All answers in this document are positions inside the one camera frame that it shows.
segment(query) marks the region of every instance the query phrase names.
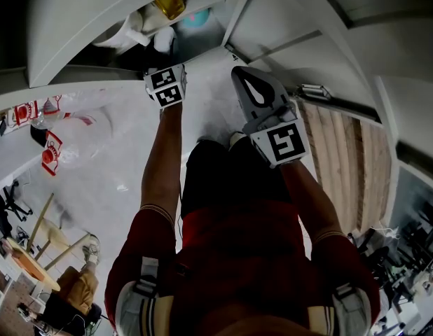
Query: foot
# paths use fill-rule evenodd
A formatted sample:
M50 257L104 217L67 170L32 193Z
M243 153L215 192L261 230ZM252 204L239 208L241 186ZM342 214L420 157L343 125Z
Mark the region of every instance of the foot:
M87 263L98 264L99 262L99 240L91 234L89 238L89 244L83 246L84 261Z
M231 139L229 140L229 149L231 149L232 147L234 147L234 145L241 140L241 138L245 138L246 134L244 134L243 132L234 132L231 136Z

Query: yellow bottle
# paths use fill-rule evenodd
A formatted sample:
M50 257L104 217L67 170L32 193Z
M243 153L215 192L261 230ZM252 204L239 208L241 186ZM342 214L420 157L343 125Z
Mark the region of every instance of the yellow bottle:
M170 20L177 18L186 8L183 0L155 0L154 2Z

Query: brown pants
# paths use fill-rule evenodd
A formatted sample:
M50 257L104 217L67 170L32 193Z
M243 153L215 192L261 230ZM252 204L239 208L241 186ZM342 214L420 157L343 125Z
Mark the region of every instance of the brown pants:
M57 283L61 288L57 295L83 315L87 315L98 287L98 280L94 273L87 268L79 272L69 266Z

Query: sleeve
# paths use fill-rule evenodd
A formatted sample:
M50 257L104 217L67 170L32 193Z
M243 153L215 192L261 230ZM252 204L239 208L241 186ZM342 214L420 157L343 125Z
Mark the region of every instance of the sleeve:
M328 232L318 237L312 248L312 263L318 265L334 288L350 283L362 289L371 304L372 323L375 322L380 312L378 284L344 234Z
M142 257L171 258L175 254L174 219L162 208L144 205L134 217L128 238L112 265L104 292L104 305L112 326L123 287L140 277Z

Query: teal object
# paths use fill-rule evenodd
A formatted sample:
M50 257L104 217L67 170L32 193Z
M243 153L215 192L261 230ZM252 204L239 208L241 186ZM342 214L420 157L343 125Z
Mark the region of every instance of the teal object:
M185 27L199 27L203 26L207 19L209 18L209 9L200 11L199 13L194 13L187 16L184 21Z

